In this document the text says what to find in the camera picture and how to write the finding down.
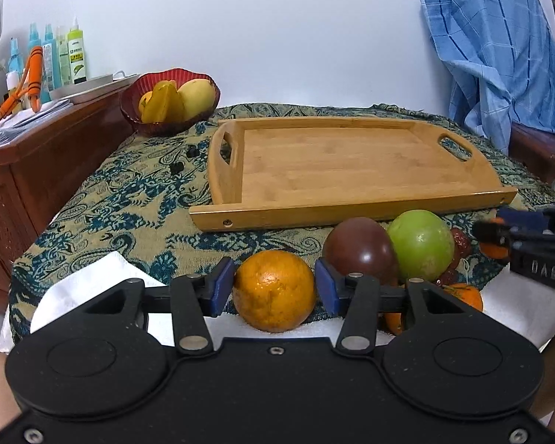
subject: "red bowl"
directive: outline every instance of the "red bowl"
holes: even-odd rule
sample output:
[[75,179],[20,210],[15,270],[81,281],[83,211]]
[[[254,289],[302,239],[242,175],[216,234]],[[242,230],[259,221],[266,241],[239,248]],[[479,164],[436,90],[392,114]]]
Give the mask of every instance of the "red bowl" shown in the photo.
[[[177,82],[177,88],[181,87],[186,81],[194,80],[196,78],[205,78],[212,82],[213,87],[216,89],[216,99],[213,105],[206,111],[201,112],[196,117],[193,117],[184,122],[169,122],[159,124],[143,124],[138,112],[139,100],[144,93],[151,91],[160,80],[174,80]],[[161,71],[159,73],[146,73],[138,78],[133,84],[127,87],[121,94],[120,108],[121,113],[125,119],[134,127],[134,130],[147,137],[170,137],[179,132],[184,132],[190,129],[194,124],[202,120],[210,118],[218,106],[220,101],[220,89],[212,78],[204,73],[193,73],[192,71],[184,70],[182,68],[173,68],[172,70]]]

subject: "tangerine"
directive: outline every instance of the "tangerine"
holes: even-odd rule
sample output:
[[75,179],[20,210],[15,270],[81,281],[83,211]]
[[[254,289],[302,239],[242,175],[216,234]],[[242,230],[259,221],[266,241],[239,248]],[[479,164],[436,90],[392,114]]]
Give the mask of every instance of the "tangerine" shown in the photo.
[[[493,217],[490,222],[505,223],[501,217]],[[509,251],[505,247],[500,247],[495,244],[486,242],[479,242],[479,250],[483,255],[488,256],[490,259],[503,260],[509,256]]]
[[[483,311],[483,299],[477,287],[465,283],[454,283],[452,285],[445,285],[444,292],[454,295],[465,302],[465,304],[476,308],[479,312]],[[396,336],[404,330],[401,324],[401,314],[399,313],[385,313],[385,323],[391,334]]]
[[253,254],[234,276],[232,301],[238,314],[266,332],[296,328],[310,315],[316,299],[311,269],[283,250]]

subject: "blue patterned tablecloth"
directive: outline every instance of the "blue patterned tablecloth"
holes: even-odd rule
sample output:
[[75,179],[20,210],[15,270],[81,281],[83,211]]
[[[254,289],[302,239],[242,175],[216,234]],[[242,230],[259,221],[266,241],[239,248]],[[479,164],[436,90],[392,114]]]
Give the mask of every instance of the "blue patterned tablecloth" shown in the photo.
[[[284,249],[310,265],[320,256],[331,227],[202,233],[189,217],[191,205],[210,204],[207,151],[218,120],[304,115],[388,117],[426,120],[473,142],[506,185],[518,187],[513,206],[538,208],[555,202],[555,192],[489,141],[462,131],[437,115],[391,105],[370,108],[313,108],[255,103],[220,108],[209,122],[170,138],[133,135],[120,145],[78,189],[37,241],[14,263],[10,287],[10,324],[17,342],[29,333],[31,317],[50,286],[117,250],[131,264],[161,282],[184,273],[205,273],[222,256],[242,262],[254,252]],[[493,210],[444,217],[467,234],[475,219]],[[474,244],[461,281],[483,287],[501,266]],[[234,312],[229,302],[227,311]],[[326,318],[320,304],[309,321]]]

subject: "wooden dresser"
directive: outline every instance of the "wooden dresser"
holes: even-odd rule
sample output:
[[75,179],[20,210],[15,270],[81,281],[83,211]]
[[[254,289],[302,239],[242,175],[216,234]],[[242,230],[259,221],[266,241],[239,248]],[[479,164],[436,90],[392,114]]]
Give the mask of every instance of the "wooden dresser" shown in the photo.
[[74,105],[0,147],[0,311],[12,263],[119,144],[132,134],[120,93]]
[[508,154],[543,182],[555,181],[555,135],[512,123]]

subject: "wooden tray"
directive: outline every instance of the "wooden tray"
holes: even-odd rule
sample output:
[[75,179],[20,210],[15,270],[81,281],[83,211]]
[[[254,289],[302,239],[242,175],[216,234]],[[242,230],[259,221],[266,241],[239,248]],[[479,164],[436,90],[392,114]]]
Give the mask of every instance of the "wooden tray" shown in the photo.
[[[471,153],[463,161],[440,143]],[[229,163],[220,154],[231,148]],[[203,231],[392,219],[411,209],[451,213],[508,204],[485,156],[422,121],[355,117],[226,120],[208,154],[213,205],[189,209]]]

